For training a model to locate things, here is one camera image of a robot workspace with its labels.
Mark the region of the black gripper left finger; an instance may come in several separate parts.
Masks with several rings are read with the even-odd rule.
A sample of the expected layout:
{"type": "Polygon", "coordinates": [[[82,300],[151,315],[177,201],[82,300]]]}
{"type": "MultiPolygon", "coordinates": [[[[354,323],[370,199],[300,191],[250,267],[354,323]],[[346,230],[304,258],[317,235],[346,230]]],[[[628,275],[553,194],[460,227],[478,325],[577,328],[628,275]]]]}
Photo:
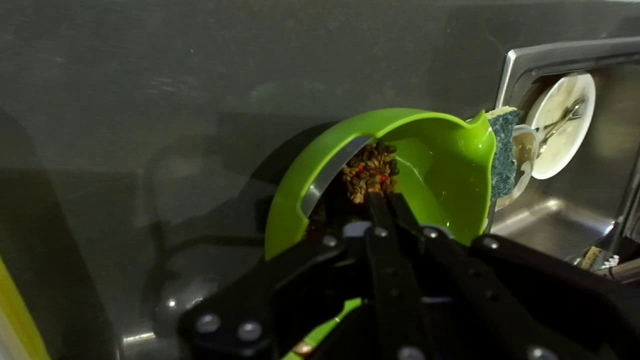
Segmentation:
{"type": "Polygon", "coordinates": [[[201,298],[177,319],[192,360],[285,360],[312,338],[304,360],[367,360],[372,315],[364,298],[365,233],[319,235],[201,298]]]}

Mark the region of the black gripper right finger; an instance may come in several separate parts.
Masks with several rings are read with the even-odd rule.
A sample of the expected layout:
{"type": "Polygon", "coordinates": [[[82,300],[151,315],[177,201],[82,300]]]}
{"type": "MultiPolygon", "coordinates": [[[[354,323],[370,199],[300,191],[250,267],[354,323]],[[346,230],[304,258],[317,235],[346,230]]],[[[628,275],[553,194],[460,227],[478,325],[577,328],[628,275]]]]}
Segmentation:
{"type": "Polygon", "coordinates": [[[470,248],[440,229],[402,230],[417,280],[440,282],[502,360],[640,360],[640,293],[495,235],[470,248]]]}

